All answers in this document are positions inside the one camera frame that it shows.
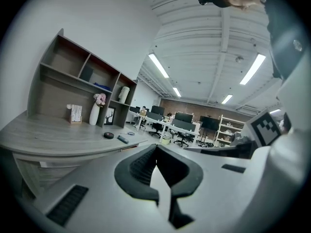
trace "ceiling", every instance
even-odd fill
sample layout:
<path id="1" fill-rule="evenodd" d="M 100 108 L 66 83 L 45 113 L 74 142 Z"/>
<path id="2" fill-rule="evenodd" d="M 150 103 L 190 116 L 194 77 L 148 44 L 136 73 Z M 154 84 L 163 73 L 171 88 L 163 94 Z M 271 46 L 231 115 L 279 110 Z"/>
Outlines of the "ceiling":
<path id="1" fill-rule="evenodd" d="M 276 99 L 281 81 L 272 76 L 264 8 L 242 12 L 213 4 L 202 6 L 198 0 L 146 1 L 162 23 L 149 53 L 155 53 L 169 78 L 162 76 L 148 56 L 138 78 L 161 97 L 244 114 L 281 107 Z M 267 58 L 253 78 L 240 85 L 257 53 Z M 243 58 L 240 63 L 236 62 L 238 56 Z M 180 99 L 173 87 L 180 91 Z M 232 99 L 221 105 L 228 94 Z"/>

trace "vase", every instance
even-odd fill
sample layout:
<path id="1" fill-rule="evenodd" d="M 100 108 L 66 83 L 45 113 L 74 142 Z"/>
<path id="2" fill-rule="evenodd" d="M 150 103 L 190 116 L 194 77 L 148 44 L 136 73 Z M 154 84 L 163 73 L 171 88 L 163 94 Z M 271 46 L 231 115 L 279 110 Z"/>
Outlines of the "vase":
<path id="1" fill-rule="evenodd" d="M 98 119 L 98 115 L 99 115 L 99 106 L 97 106 L 96 103 L 94 103 L 91 114 L 89 116 L 89 123 L 90 125 L 96 125 L 97 123 L 97 119 Z"/>

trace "brick wall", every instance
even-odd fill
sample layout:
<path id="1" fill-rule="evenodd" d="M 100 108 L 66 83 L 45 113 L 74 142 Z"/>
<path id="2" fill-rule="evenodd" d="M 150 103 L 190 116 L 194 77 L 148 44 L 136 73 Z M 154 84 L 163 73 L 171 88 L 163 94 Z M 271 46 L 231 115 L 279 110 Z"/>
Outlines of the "brick wall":
<path id="1" fill-rule="evenodd" d="M 231 119 L 235 119 L 238 121 L 246 122 L 249 119 L 251 119 L 251 116 L 242 115 L 240 113 L 236 113 L 233 111 L 227 111 L 223 109 L 213 108 L 213 107 L 207 107 L 202 106 L 198 104 L 193 103 L 185 103 L 180 101 L 174 101 L 174 100 L 166 100 L 161 99 L 160 103 L 161 107 L 164 107 L 164 115 L 171 112 L 173 115 L 175 115 L 175 112 L 183 112 L 183 113 L 193 113 L 193 121 L 198 121 L 200 119 L 200 116 L 211 116 L 212 118 L 218 119 L 221 115 L 224 115 L 224 117 L 228 117 Z M 208 131 L 208 138 L 213 139 L 215 132 L 214 131 Z"/>

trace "table leg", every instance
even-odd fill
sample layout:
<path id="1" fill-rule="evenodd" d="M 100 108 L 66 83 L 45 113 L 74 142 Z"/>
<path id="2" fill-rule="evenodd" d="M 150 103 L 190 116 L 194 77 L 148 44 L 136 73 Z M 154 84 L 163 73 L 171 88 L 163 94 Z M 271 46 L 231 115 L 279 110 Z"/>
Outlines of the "table leg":
<path id="1" fill-rule="evenodd" d="M 163 136 L 164 136 L 164 133 L 165 133 L 165 128 L 166 128 L 166 126 L 164 125 L 163 126 L 163 130 L 162 130 L 162 134 L 161 134 L 161 137 L 160 137 L 160 140 L 159 140 L 159 143 L 162 142 L 162 139 L 163 139 Z"/>
<path id="2" fill-rule="evenodd" d="M 140 117 L 140 119 L 139 119 L 139 123 L 138 123 L 138 126 L 137 126 L 137 131 L 139 131 L 141 120 L 142 120 L 142 117 Z"/>
<path id="3" fill-rule="evenodd" d="M 198 139 L 198 136 L 196 135 L 195 137 L 194 137 L 194 139 L 193 139 L 193 143 L 192 143 L 192 147 L 195 147 L 195 143 L 196 143 L 196 140 Z"/>

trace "ceiling light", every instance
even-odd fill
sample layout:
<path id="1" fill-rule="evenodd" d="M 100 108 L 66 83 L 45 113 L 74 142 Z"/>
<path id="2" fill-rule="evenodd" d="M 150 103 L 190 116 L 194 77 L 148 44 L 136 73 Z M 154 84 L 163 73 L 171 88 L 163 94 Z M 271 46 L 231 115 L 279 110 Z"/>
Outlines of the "ceiling light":
<path id="1" fill-rule="evenodd" d="M 177 88 L 176 88 L 176 87 L 173 87 L 173 89 L 174 89 L 174 91 L 176 92 L 176 95 L 179 96 L 179 97 L 181 97 L 181 95 L 180 95 L 179 91 L 177 90 Z"/>
<path id="2" fill-rule="evenodd" d="M 240 84 L 247 84 L 247 82 L 249 82 L 249 80 L 257 72 L 257 70 L 259 69 L 259 67 L 261 66 L 262 62 L 265 60 L 265 58 L 266 58 L 266 56 L 264 56 L 262 54 L 258 54 L 257 55 L 256 60 L 254 61 L 254 63 L 252 64 L 251 68 L 249 69 L 249 71 L 247 72 L 245 77 L 242 79 Z"/>
<path id="3" fill-rule="evenodd" d="M 225 98 L 225 100 L 222 102 L 222 104 L 227 103 L 227 102 L 230 100 L 230 98 L 232 98 L 232 97 L 233 97 L 233 95 L 228 95 L 228 96 Z"/>
<path id="4" fill-rule="evenodd" d="M 279 111 L 281 111 L 281 110 L 280 110 L 280 109 L 277 109 L 277 110 L 275 110 L 275 111 L 270 112 L 270 114 L 275 113 L 275 112 L 279 112 Z"/>
<path id="5" fill-rule="evenodd" d="M 163 74 L 164 78 L 168 78 L 169 76 L 167 75 L 167 73 L 164 70 L 161 63 L 157 60 L 156 56 L 153 53 L 151 53 L 151 54 L 149 54 L 149 58 L 154 62 L 156 67 L 160 70 L 160 72 Z"/>

